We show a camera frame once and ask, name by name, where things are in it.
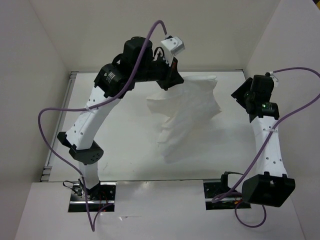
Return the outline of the white pleated skirt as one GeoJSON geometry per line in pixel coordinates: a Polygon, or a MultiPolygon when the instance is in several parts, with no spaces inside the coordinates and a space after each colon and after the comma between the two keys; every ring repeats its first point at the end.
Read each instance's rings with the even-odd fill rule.
{"type": "Polygon", "coordinates": [[[168,164],[179,160],[177,153],[192,130],[205,126],[222,112],[214,96],[216,75],[187,75],[183,80],[146,98],[152,115],[166,117],[159,127],[157,147],[168,164]]]}

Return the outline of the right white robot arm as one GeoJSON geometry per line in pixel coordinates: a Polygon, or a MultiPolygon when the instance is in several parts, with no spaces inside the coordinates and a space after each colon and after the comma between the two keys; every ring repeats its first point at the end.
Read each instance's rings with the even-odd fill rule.
{"type": "Polygon", "coordinates": [[[242,183],[245,203],[281,207],[295,190],[296,183],[288,176],[281,154],[279,107],[271,102],[275,81],[269,73],[248,78],[232,97],[249,115],[256,157],[255,175],[242,183]]]}

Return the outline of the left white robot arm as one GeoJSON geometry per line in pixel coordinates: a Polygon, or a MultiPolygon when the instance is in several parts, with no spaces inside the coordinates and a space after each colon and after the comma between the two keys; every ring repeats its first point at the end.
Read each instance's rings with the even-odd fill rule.
{"type": "Polygon", "coordinates": [[[125,96],[125,85],[131,91],[136,83],[157,82],[167,91],[184,82],[176,58],[185,49],[183,41],[170,35],[161,41],[160,53],[152,47],[153,43],[144,37],[127,40],[123,52],[98,72],[86,106],[73,126],[57,135],[60,143],[69,149],[70,156],[79,163],[79,185],[88,200],[96,199],[101,191],[98,160],[104,151],[94,138],[111,110],[125,96]]]}

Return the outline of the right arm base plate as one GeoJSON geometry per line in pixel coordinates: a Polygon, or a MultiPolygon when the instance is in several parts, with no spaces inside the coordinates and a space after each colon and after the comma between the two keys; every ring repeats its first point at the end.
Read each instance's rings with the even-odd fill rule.
{"type": "Polygon", "coordinates": [[[220,201],[213,202],[230,190],[227,179],[204,180],[203,189],[206,210],[232,210],[242,200],[240,194],[235,191],[236,195],[229,195],[220,201]]]}

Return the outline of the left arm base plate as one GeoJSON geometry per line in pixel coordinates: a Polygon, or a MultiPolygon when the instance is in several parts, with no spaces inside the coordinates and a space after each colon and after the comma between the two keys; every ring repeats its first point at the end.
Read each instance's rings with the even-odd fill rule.
{"type": "MultiPolygon", "coordinates": [[[[84,213],[86,209],[85,193],[79,183],[74,184],[70,194],[68,212],[84,213]]],[[[88,209],[91,213],[96,213],[100,209],[102,212],[115,211],[115,182],[101,182],[99,189],[87,196],[88,209]]]]}

